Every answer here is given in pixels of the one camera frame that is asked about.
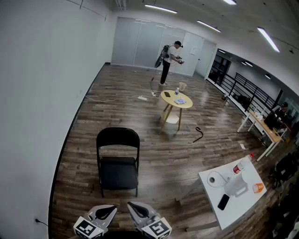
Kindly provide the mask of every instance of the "fluorescent light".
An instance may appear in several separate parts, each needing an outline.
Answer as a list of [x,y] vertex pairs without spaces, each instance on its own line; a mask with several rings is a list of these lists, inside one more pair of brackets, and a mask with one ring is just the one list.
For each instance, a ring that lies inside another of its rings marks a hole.
[[213,29],[213,30],[215,30],[215,31],[217,31],[217,32],[221,32],[221,31],[219,31],[218,29],[213,28],[212,26],[207,25],[206,23],[204,23],[204,22],[202,22],[202,21],[199,21],[199,20],[198,20],[197,22],[200,23],[200,24],[203,24],[203,25],[207,26],[208,28],[211,28],[211,29]]
[[[137,20],[137,21],[142,21],[141,19],[135,19],[135,20]],[[143,20],[143,21],[146,21],[146,20]],[[151,21],[148,21],[148,22],[151,22]]]
[[223,0],[227,2],[229,5],[237,5],[237,3],[234,0]]
[[154,5],[145,4],[145,6],[155,8],[155,9],[159,9],[159,10],[163,10],[163,11],[170,12],[170,13],[178,13],[177,11],[172,11],[170,9],[163,8],[163,7],[157,7],[157,6],[154,6]]
[[253,67],[253,65],[250,62],[245,62],[247,65]]
[[273,49],[277,52],[280,52],[275,43],[272,41],[272,39],[269,37],[268,33],[265,31],[264,28],[257,28],[263,36],[267,39],[267,41],[270,43],[270,45],[273,47]]

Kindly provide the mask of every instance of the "black cap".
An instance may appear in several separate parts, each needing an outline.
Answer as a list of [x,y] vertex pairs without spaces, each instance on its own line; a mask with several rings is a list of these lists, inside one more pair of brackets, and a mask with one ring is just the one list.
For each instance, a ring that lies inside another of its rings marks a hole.
[[182,46],[182,43],[180,41],[176,41],[174,44],[179,45],[180,47]]

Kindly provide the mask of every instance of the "person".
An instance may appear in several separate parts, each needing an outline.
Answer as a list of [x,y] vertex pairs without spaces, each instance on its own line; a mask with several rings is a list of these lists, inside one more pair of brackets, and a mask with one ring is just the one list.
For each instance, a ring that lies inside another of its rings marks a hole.
[[177,59],[176,57],[176,50],[179,49],[180,47],[182,46],[182,43],[180,41],[176,41],[173,45],[171,45],[169,48],[168,48],[168,51],[167,51],[167,55],[169,57],[165,57],[163,59],[163,71],[162,71],[162,76],[161,76],[161,80],[160,80],[160,83],[159,85],[162,85],[162,86],[167,86],[166,84],[166,77],[168,75],[168,71],[169,71],[169,67],[172,63],[174,62],[177,62],[179,64],[182,64],[182,61]]
[[[282,126],[285,123],[286,119],[287,119],[288,103],[284,102],[281,107],[277,106],[273,109],[273,111],[277,115],[276,118],[278,119],[280,125]],[[258,139],[261,142],[263,142],[264,146],[267,146],[267,147],[272,143],[272,141],[269,139],[267,134],[263,134],[263,136],[258,138]]]

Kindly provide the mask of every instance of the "orange object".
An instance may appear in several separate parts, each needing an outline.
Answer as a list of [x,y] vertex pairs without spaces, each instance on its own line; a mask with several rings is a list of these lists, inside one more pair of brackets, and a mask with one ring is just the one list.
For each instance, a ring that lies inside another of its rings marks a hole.
[[264,188],[264,186],[262,183],[257,183],[257,184],[253,185],[254,193],[259,193],[259,192],[263,191],[263,188]]

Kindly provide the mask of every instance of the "phone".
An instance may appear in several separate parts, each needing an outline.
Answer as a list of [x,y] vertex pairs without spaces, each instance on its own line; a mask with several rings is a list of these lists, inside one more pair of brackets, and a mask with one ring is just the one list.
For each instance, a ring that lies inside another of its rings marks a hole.
[[223,211],[226,207],[226,204],[228,204],[228,200],[229,200],[229,196],[224,194],[220,203],[218,204],[218,208]]

